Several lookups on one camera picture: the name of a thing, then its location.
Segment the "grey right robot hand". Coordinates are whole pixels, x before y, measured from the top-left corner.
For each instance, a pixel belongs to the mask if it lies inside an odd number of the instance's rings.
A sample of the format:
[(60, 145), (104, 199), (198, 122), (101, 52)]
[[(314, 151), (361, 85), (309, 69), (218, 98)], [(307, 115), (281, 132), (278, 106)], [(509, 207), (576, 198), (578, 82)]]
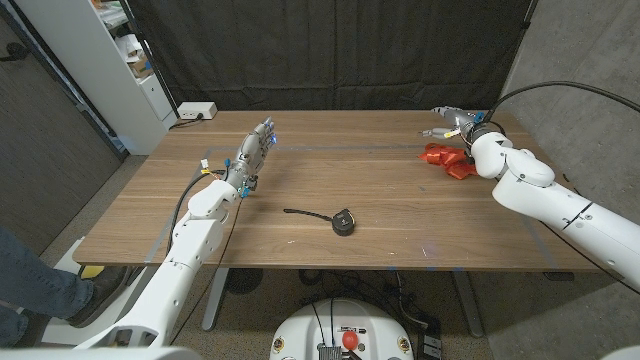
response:
[(477, 113), (451, 106), (435, 107), (431, 109), (431, 112), (441, 115), (448, 126), (421, 131), (419, 132), (420, 136), (436, 139), (451, 139), (459, 136), (468, 147), (472, 146), (472, 128), (480, 122)]

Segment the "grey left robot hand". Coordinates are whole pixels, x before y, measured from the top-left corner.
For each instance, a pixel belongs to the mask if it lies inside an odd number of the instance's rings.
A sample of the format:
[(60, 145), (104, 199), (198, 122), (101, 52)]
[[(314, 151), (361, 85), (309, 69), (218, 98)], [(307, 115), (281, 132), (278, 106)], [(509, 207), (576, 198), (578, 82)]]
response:
[(237, 190), (241, 198), (257, 187), (258, 172), (269, 150), (277, 143), (274, 127), (272, 118), (267, 116), (246, 135), (228, 166), (225, 181)]

